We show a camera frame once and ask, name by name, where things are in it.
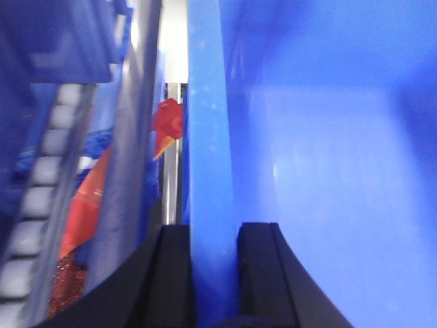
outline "white roller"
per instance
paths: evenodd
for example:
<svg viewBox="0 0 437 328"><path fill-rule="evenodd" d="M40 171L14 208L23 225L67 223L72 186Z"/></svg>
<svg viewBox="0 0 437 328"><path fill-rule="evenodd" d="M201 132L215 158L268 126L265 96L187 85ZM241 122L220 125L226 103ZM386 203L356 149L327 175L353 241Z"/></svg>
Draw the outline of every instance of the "white roller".
<svg viewBox="0 0 437 328"><path fill-rule="evenodd" d="M80 84L63 84L59 87L57 102L63 105L76 106L81 100Z"/></svg>
<svg viewBox="0 0 437 328"><path fill-rule="evenodd" d="M67 148L68 130L47 130L42 140L42 152L49 156L61 156Z"/></svg>
<svg viewBox="0 0 437 328"><path fill-rule="evenodd" d="M29 294L34 264L34 260L11 260L6 262L0 274L0 296L21 298Z"/></svg>
<svg viewBox="0 0 437 328"><path fill-rule="evenodd" d="M24 302L10 302L0 304L0 328L20 327Z"/></svg>
<svg viewBox="0 0 437 328"><path fill-rule="evenodd" d="M41 251L44 222L24 221L12 233L10 251L13 255L32 256Z"/></svg>
<svg viewBox="0 0 437 328"><path fill-rule="evenodd" d="M74 111L72 105L57 105L52 109L50 125L53 128L69 129L74 124Z"/></svg>
<svg viewBox="0 0 437 328"><path fill-rule="evenodd" d="M53 190L53 187L29 188L23 201L23 215L35 219L49 216Z"/></svg>
<svg viewBox="0 0 437 328"><path fill-rule="evenodd" d="M35 185L56 185L59 178L60 163L61 157L48 156L38 158L32 172L32 182Z"/></svg>

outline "roller conveyor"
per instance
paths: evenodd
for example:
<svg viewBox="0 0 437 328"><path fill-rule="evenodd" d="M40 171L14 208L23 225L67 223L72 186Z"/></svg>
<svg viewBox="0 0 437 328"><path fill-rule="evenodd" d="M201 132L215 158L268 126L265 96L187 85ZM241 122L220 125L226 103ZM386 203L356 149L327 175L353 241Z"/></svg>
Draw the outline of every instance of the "roller conveyor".
<svg viewBox="0 0 437 328"><path fill-rule="evenodd" d="M7 311L2 312L5 318L0 320L9 321L11 327L32 326L46 316L93 95L90 85L59 87L42 138L41 156L35 160L3 257L1 306L20 301L25 309L19 320L11 320Z"/></svg>

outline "blue bin wall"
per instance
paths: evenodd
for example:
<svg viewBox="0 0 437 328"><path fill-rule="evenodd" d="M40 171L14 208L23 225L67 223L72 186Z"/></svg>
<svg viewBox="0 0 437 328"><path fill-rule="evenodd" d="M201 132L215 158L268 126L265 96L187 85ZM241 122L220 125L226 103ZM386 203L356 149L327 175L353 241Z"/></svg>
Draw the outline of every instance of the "blue bin wall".
<svg viewBox="0 0 437 328"><path fill-rule="evenodd" d="M198 8L209 2L191 1ZM235 226L279 222L356 327L436 327L436 4L219 2L224 57L203 60L225 63ZM195 34L205 14L189 13L195 66L208 48ZM214 113L195 70L191 122ZM227 123L216 117L215 124ZM196 135L203 141L191 143L191 161L227 145L209 134ZM190 167L198 169L191 187L219 174ZM191 215L193 240L208 229L197 232L196 220L230 226L218 215ZM208 238L221 234L208 231Z"/></svg>

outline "black plastic mount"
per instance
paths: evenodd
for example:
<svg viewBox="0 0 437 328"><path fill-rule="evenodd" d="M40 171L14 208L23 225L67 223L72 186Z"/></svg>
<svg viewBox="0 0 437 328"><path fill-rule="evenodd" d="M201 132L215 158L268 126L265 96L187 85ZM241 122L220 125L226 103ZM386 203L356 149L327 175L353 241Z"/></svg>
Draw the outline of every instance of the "black plastic mount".
<svg viewBox="0 0 437 328"><path fill-rule="evenodd" d="M277 223L244 223L238 262L242 314L271 327L352 328L299 263Z"/></svg>
<svg viewBox="0 0 437 328"><path fill-rule="evenodd" d="M99 287L36 328L195 327L193 289L189 227L169 225L151 232Z"/></svg>

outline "blue plastic surface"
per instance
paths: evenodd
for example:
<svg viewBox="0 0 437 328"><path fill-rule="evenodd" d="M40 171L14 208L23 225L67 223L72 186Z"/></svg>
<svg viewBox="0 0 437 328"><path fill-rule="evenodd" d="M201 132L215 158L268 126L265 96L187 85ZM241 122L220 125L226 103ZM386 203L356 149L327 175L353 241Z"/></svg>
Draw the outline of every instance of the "blue plastic surface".
<svg viewBox="0 0 437 328"><path fill-rule="evenodd" d="M191 258L198 326L237 312L236 236L218 0L188 2Z"/></svg>
<svg viewBox="0 0 437 328"><path fill-rule="evenodd" d="M436 3L220 1L228 118L212 3L189 7L193 265L222 269L228 217L206 211L234 192L235 225L279 222L356 327L437 327Z"/></svg>
<svg viewBox="0 0 437 328"><path fill-rule="evenodd" d="M3 0L0 28L34 82L109 82L119 60L106 0Z"/></svg>

